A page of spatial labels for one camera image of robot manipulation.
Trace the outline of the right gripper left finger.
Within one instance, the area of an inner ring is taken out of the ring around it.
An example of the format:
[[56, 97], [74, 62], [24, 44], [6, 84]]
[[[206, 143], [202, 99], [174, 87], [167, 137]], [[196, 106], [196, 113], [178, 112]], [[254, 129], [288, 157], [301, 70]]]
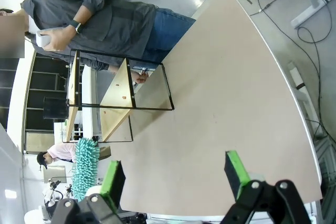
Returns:
[[120, 161], [111, 161], [98, 193], [82, 201], [61, 200], [54, 211], [52, 223], [123, 223], [117, 214], [125, 174]]

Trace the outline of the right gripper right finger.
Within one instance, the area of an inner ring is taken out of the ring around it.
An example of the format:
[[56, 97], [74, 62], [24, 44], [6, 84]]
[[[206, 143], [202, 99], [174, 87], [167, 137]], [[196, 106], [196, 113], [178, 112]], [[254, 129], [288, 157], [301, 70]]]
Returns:
[[292, 181], [284, 179], [270, 185], [251, 179], [236, 151], [225, 152], [224, 171], [235, 203], [221, 223], [250, 223], [257, 212], [265, 212], [272, 223], [311, 223]]

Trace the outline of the person's right hand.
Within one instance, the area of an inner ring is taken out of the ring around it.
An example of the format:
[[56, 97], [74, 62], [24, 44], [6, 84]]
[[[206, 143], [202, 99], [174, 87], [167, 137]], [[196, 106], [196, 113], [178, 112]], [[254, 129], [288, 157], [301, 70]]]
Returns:
[[141, 72], [138, 73], [136, 71], [131, 71], [131, 78], [132, 81], [137, 83], [137, 84], [143, 84], [145, 83], [145, 81], [147, 80], [147, 78], [149, 77], [147, 72]]

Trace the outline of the person's left hand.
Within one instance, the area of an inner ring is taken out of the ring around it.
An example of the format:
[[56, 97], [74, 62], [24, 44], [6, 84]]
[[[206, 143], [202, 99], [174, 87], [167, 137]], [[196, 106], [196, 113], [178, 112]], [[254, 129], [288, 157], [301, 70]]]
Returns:
[[63, 28], [41, 31], [41, 35], [50, 36], [50, 43], [43, 47], [44, 51], [65, 50], [76, 33], [76, 29], [71, 25]]

